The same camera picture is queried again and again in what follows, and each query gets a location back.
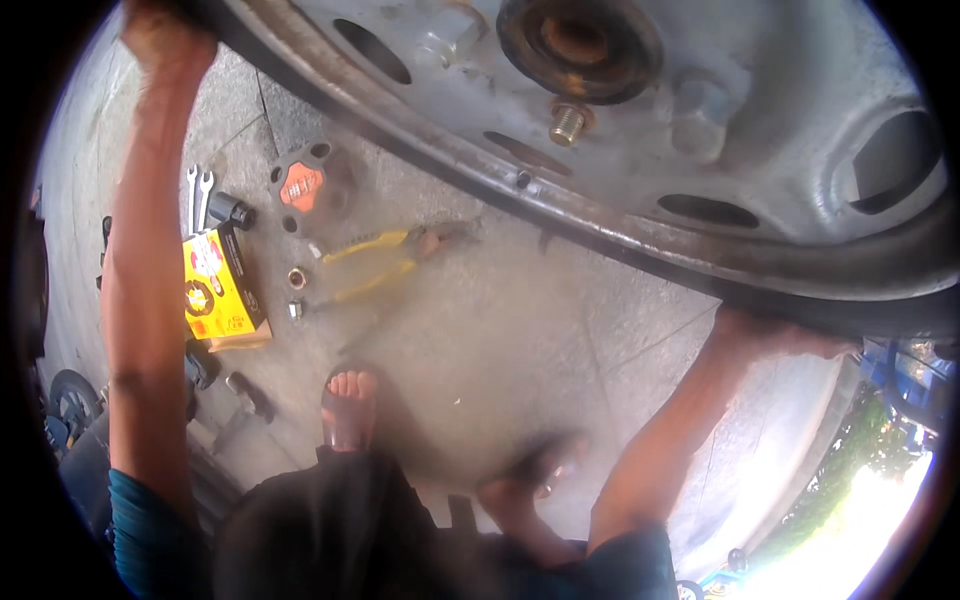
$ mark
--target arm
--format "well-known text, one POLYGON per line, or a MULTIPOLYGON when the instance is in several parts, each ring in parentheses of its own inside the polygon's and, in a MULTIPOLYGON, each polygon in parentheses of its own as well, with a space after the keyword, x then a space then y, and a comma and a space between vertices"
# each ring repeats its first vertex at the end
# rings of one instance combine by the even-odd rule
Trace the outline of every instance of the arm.
POLYGON ((130 2, 123 40, 143 79, 133 113, 100 297, 110 376, 110 463, 192 517, 183 386, 178 184, 187 119, 212 37, 130 2))
POLYGON ((666 524, 694 453, 730 410, 754 363, 806 353, 835 358, 853 351, 856 346, 849 342, 721 306, 680 385, 613 467, 590 514, 588 554, 645 525, 666 524))

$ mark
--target black pants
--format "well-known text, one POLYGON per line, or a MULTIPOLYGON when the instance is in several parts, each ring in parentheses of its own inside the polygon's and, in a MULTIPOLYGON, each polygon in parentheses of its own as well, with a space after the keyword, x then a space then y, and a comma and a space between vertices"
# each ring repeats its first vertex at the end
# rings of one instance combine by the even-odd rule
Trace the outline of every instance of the black pants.
POLYGON ((317 460, 255 487, 224 523, 217 597, 501 595, 492 554, 506 540, 438 529, 386 454, 321 446, 317 460))

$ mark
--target hand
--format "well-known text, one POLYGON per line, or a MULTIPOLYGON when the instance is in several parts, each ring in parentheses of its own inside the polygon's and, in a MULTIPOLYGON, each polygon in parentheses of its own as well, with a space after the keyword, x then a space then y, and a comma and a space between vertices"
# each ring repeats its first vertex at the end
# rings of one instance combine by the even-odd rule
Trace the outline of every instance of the hand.
POLYGON ((120 38, 143 68, 145 81, 195 77, 217 55, 217 40, 187 24, 158 0, 126 0, 127 23, 120 38))
POLYGON ((726 305, 717 309, 710 335, 720 338, 725 345, 748 350, 757 360, 801 354, 833 359, 862 351, 862 346, 852 340, 824 335, 776 319, 755 317, 726 305))

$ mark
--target cardboard box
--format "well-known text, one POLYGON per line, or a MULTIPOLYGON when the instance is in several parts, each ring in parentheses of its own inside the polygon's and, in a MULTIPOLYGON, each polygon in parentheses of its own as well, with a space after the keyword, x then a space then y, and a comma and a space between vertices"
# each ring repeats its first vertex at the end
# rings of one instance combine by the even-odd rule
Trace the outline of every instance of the cardboard box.
POLYGON ((198 340, 253 333, 263 323, 231 225, 183 242, 183 272, 186 320, 198 340))

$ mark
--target person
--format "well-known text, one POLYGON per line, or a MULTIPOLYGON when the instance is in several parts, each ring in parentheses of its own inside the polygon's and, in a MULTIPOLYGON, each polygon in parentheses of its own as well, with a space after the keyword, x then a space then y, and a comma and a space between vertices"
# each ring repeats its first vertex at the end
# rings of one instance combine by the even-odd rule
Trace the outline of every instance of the person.
POLYGON ((665 523, 694 453, 751 366, 784 354, 833 358, 853 345, 720 307, 676 391, 624 448, 590 512, 586 544, 561 539, 535 510, 535 498, 582 458, 581 435, 555 436, 479 486, 501 537, 439 529, 396 461, 372 445, 389 381, 373 366, 344 365, 324 388, 317 465, 247 493, 207 556, 187 466, 178 182, 216 41, 153 3, 134 0, 126 11, 122 39, 143 79, 101 316, 114 554, 128 588, 143 598, 676 598, 665 523))

